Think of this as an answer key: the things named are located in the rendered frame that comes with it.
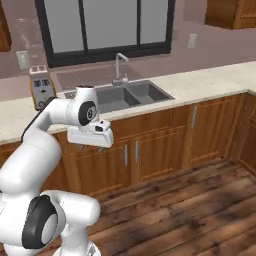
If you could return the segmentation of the wooden wall cupboard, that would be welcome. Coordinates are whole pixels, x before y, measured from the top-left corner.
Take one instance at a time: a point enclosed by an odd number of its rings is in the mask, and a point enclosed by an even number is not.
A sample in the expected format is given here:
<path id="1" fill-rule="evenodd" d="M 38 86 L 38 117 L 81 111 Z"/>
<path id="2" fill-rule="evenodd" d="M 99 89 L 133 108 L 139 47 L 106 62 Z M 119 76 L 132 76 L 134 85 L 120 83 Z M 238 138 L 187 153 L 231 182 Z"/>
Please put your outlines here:
<path id="1" fill-rule="evenodd" d="M 8 52 L 11 50 L 12 39 L 7 23 L 7 19 L 0 0 L 0 52 Z"/>
<path id="2" fill-rule="evenodd" d="M 225 29 L 256 28 L 256 0 L 207 0 L 205 24 Z"/>

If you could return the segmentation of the wooden corner cupboard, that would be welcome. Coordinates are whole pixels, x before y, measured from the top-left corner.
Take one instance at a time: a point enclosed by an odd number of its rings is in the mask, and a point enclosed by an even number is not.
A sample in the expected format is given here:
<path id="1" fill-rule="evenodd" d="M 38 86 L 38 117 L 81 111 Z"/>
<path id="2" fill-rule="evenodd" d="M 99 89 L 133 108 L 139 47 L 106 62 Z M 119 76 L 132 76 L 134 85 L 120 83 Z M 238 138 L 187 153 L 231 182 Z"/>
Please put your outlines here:
<path id="1" fill-rule="evenodd" d="M 256 94 L 245 95 L 230 156 L 256 177 Z"/>

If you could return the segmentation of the wooden cupboard door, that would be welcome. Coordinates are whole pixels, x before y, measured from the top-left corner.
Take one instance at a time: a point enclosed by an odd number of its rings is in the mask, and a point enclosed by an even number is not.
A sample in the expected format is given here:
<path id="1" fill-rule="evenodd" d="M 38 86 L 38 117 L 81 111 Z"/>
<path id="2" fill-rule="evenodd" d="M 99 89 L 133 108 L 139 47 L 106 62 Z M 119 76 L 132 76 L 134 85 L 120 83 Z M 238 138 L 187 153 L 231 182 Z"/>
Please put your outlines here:
<path id="1" fill-rule="evenodd" d="M 65 190 L 71 192 L 80 192 L 81 184 L 79 181 L 78 167 L 75 163 L 73 153 L 69 153 L 66 133 L 55 133 L 54 138 L 58 141 L 62 150 L 60 163 L 54 171 L 48 176 L 41 190 Z M 20 142 L 0 143 L 0 167 L 5 163 L 9 156 L 20 146 Z"/>
<path id="2" fill-rule="evenodd" d="M 192 121 L 189 164 L 223 156 L 231 136 L 240 94 L 198 104 Z"/>
<path id="3" fill-rule="evenodd" d="M 127 140 L 115 143 L 111 148 L 98 149 L 77 159 L 83 194 L 99 196 L 105 192 L 127 187 L 130 184 L 129 159 L 124 163 L 124 145 Z"/>
<path id="4" fill-rule="evenodd" d="M 178 170 L 182 164 L 186 127 L 152 131 L 132 140 L 131 182 L 137 184 Z M 139 143 L 138 164 L 135 141 Z"/>

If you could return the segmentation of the silver toaster with yellow sides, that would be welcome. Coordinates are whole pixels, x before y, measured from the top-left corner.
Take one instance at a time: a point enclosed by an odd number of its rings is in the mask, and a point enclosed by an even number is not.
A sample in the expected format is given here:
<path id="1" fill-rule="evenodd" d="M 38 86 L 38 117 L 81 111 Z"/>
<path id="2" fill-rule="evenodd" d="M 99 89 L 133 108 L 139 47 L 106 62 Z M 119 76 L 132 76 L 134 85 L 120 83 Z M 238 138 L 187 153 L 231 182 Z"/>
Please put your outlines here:
<path id="1" fill-rule="evenodd" d="M 50 97 L 56 96 L 54 83 L 45 65 L 31 66 L 29 77 L 34 107 L 37 111 L 40 111 Z"/>

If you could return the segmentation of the white wall outlet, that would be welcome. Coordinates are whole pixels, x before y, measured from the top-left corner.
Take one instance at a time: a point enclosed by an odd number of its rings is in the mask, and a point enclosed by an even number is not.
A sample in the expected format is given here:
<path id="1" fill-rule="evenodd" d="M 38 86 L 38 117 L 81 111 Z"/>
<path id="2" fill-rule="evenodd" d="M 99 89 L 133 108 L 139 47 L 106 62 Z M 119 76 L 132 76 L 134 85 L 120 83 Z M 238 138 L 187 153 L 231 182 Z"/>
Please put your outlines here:
<path id="1" fill-rule="evenodd" d="M 196 46 L 196 42 L 197 42 L 197 35 L 196 34 L 191 34 L 189 36 L 188 48 L 193 49 Z"/>
<path id="2" fill-rule="evenodd" d="M 21 70 L 25 70 L 29 68 L 29 58 L 27 51 L 17 51 L 16 52 L 19 67 Z"/>

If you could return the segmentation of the wooden panel under sink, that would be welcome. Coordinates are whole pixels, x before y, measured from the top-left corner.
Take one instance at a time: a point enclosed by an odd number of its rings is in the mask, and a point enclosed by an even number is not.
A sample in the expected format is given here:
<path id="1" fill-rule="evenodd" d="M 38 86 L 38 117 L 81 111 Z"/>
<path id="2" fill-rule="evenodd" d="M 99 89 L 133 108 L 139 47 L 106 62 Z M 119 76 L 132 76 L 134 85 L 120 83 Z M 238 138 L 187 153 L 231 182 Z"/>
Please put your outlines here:
<path id="1" fill-rule="evenodd" d="M 172 117 L 173 110 L 167 109 L 112 121 L 111 126 L 114 138 L 121 139 L 151 130 L 170 127 Z"/>

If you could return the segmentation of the grey double sink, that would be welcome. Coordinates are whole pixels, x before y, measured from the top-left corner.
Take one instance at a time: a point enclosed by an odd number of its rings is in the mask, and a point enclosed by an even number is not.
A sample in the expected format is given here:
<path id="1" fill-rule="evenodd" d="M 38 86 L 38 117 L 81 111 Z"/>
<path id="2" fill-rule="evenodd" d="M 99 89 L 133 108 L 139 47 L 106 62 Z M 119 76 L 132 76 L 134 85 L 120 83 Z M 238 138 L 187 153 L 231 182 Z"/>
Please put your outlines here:
<path id="1" fill-rule="evenodd" d="M 174 100 L 174 97 L 150 80 L 130 82 L 126 86 L 97 87 L 98 108 L 101 113 Z"/>

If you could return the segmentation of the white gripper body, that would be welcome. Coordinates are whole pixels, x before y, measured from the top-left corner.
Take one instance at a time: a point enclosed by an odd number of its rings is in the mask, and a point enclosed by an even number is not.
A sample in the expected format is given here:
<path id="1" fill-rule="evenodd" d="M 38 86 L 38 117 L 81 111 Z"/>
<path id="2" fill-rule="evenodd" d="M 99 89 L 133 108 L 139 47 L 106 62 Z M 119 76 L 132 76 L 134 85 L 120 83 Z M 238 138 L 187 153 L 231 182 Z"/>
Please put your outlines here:
<path id="1" fill-rule="evenodd" d="M 69 127 L 67 140 L 73 144 L 110 148 L 114 143 L 111 129 L 105 132 L 82 132 L 77 127 Z"/>

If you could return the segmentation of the silver tap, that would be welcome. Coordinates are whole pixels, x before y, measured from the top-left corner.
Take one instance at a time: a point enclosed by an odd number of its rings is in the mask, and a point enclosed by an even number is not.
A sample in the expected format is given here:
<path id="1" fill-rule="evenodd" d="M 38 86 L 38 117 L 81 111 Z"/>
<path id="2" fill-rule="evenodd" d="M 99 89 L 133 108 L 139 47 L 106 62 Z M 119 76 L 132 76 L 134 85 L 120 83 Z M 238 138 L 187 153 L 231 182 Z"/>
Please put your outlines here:
<path id="1" fill-rule="evenodd" d="M 116 58 L 115 58 L 115 63 L 116 63 L 116 67 L 115 67 L 115 78 L 112 81 L 112 84 L 114 86 L 121 86 L 122 84 L 125 84 L 128 82 L 128 78 L 127 76 L 122 77 L 121 73 L 120 73 L 120 60 L 124 60 L 125 62 L 129 61 L 129 58 L 126 57 L 125 55 L 123 55 L 122 53 L 117 53 L 116 54 Z"/>

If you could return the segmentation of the black framed window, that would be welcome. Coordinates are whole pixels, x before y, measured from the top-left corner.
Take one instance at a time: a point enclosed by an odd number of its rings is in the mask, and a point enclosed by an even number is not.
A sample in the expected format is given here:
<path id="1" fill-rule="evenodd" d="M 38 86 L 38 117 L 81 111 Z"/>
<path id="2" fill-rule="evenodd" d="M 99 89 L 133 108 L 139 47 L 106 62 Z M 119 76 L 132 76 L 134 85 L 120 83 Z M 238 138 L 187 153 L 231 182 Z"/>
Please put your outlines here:
<path id="1" fill-rule="evenodd" d="M 175 0 L 34 0 L 51 68 L 171 51 Z"/>

